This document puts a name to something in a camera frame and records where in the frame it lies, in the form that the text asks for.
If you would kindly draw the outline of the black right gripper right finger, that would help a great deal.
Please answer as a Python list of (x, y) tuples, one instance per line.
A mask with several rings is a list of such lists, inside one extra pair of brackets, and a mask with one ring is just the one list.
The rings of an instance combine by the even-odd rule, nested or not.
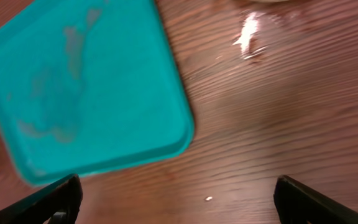
[(358, 213), (287, 176), (277, 179), (273, 194), (281, 224), (358, 224)]

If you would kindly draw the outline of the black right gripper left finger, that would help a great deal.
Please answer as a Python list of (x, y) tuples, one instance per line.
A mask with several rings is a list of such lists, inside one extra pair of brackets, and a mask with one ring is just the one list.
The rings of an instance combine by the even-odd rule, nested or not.
[(0, 223), (75, 224), (82, 199), (80, 179), (70, 174), (0, 210)]

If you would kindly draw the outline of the blue plastic tray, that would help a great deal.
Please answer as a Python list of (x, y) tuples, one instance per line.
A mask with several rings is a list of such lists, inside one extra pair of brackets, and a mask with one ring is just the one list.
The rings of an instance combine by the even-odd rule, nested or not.
[(194, 131), (154, 1), (34, 1), (0, 28), (0, 132), (28, 184), (169, 159)]

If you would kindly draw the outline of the yellow-green plate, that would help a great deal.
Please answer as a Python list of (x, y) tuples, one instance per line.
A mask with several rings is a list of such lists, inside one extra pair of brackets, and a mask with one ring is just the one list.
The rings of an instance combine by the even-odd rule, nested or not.
[(261, 3), (276, 3), (276, 2), (285, 2), (289, 0), (250, 0), (253, 2), (261, 2)]

